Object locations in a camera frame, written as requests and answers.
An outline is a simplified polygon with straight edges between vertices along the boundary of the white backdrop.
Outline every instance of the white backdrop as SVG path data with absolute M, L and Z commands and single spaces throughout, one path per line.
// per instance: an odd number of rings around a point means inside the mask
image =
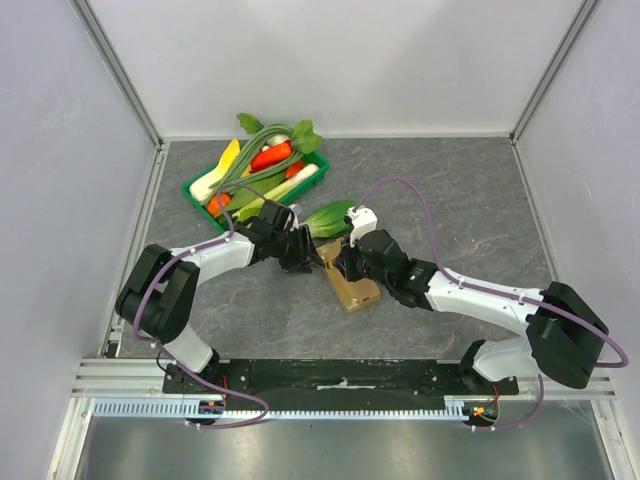
M 91 0 L 163 136 L 505 133 L 579 0 Z
M 0 65 L 0 477 L 31 480 L 102 343 L 153 146 L 68 0 L 0 2 Z
M 629 353 L 611 371 L 640 448 L 640 4 L 601 2 L 522 140 L 561 279 Z M 606 350 L 606 356 L 614 354 Z

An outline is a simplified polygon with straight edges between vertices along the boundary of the gray floor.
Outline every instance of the gray floor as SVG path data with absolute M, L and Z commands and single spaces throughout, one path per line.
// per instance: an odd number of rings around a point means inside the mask
M 505 420 L 530 404 L 503 402 Z M 589 403 L 546 404 L 520 430 L 437 421 L 282 420 L 222 432 L 94 418 L 77 480 L 607 480 Z
M 171 144 L 147 243 L 187 246 L 217 235 L 180 186 L 217 160 L 226 144 Z M 513 286 L 550 281 L 507 139 L 342 139 L 325 141 L 320 151 L 331 168 L 299 202 L 303 218 L 333 200 L 357 200 L 383 177 L 405 176 L 433 205 L 447 266 Z M 431 258 L 427 226 L 410 191 L 388 185 L 367 206 L 410 256 Z M 275 261 L 202 285 L 191 321 L 224 357 L 459 359 L 474 340 L 509 337 L 468 317 L 402 307 L 386 292 L 378 304 L 347 315 L 321 271 L 285 275 Z M 121 356 L 154 353 L 125 331 Z

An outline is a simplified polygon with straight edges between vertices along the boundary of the green plastic tray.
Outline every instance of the green plastic tray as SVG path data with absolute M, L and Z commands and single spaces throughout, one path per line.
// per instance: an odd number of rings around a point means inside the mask
M 291 190 L 289 193 L 287 193 L 280 200 L 280 203 L 282 203 L 284 205 L 291 205 L 298 198 L 300 198 L 303 193 L 305 193 L 307 190 L 309 190 L 314 185 L 317 185 L 320 181 L 322 181 L 322 179 L 324 178 L 324 176 L 327 173 L 327 170 L 329 170 L 329 161 L 326 158 L 324 158 L 322 155 L 317 153 L 317 152 L 313 152 L 313 153 L 311 153 L 309 155 L 305 155 L 304 158 L 303 158 L 303 161 L 307 165 L 310 164 L 310 163 L 313 163 L 313 164 L 317 165 L 318 166 L 318 171 L 316 173 L 314 173 L 313 175 L 311 175 L 309 178 L 307 178 L 305 181 L 303 181 L 296 188 Z M 193 205 L 197 210 L 199 210 L 200 213 L 202 213 L 202 215 L 204 215 L 207 218 L 207 220 L 209 220 L 209 222 L 211 222 L 213 224 L 213 226 L 216 227 L 216 229 L 218 231 L 224 232 L 224 231 L 228 230 L 228 226 L 227 226 L 226 222 L 219 223 L 215 218 L 213 218 L 211 215 L 209 215 L 209 212 L 207 212 L 207 210 L 202 205 L 200 205 L 200 203 L 198 203 L 198 201 L 195 198 L 193 198 L 191 196 L 191 193 L 189 192 L 189 187 L 191 187 L 191 184 L 193 182 L 195 182 L 196 180 L 198 180 L 203 175 L 206 175 L 211 170 L 216 168 L 216 165 L 217 165 L 217 163 L 211 165 L 210 168 L 208 168 L 204 172 L 200 173 L 198 176 L 193 177 L 191 180 L 189 180 L 187 183 L 185 183 L 182 186 L 182 193 L 183 193 L 183 195 L 185 197 L 187 197 L 187 200 L 189 200 L 191 202 L 191 205 Z

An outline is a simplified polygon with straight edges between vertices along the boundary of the black mounting plate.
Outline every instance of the black mounting plate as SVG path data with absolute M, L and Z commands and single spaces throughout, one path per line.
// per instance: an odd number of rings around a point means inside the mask
M 461 380 L 458 363 L 437 360 L 220 360 L 203 377 L 232 390 L 258 396 L 273 410 L 359 411 L 441 409 L 447 395 L 494 394 L 493 384 L 471 391 Z M 348 386 L 336 387 L 340 382 Z M 515 379 L 496 385 L 501 395 L 517 395 Z M 163 393 L 212 392 L 175 365 L 168 365 Z M 255 403 L 229 396 L 227 410 L 255 410 Z

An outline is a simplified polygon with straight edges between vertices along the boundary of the black wire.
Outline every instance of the black wire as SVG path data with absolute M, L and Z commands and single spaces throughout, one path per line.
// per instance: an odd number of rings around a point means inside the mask
M 158 368 L 164 373 L 167 373 L 167 369 L 160 365 L 160 355 L 162 355 L 162 352 L 158 352 L 158 355 L 156 355 L 156 365 L 158 365 Z

